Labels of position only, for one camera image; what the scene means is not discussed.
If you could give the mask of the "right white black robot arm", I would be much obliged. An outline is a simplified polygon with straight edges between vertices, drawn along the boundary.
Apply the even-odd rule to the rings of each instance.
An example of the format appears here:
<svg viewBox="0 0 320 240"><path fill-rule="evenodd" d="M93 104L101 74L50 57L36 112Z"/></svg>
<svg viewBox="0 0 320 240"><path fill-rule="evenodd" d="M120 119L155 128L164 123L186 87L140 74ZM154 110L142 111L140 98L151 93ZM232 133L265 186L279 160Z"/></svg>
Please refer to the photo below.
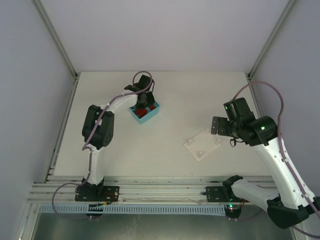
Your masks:
<svg viewBox="0 0 320 240"><path fill-rule="evenodd" d="M264 189L234 175L222 183L226 199L229 202L245 199L255 204L281 229L294 227L310 215L319 214L320 198L305 184L287 153L280 123L269 116L255 118L243 97L223 106L227 116L212 118L211 134L229 137L232 147L236 143L252 147L260 155L277 188Z"/></svg>

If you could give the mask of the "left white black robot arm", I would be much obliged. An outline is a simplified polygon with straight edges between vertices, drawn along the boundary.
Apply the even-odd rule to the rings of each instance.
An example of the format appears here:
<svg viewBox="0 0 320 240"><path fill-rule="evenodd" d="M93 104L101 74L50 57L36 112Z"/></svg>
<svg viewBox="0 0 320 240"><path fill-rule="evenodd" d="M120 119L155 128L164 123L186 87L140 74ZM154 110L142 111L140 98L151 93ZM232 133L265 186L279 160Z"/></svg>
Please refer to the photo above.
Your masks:
<svg viewBox="0 0 320 240"><path fill-rule="evenodd" d="M124 110L134 113L156 103L152 89L155 81L151 73L139 71L133 76L133 80L138 75L141 75L138 82L126 86L121 94L107 104L91 105L88 108L81 132L84 137L82 150L89 151L88 171L83 177L82 186L97 186L104 181L103 161L107 146L114 137L116 114Z"/></svg>

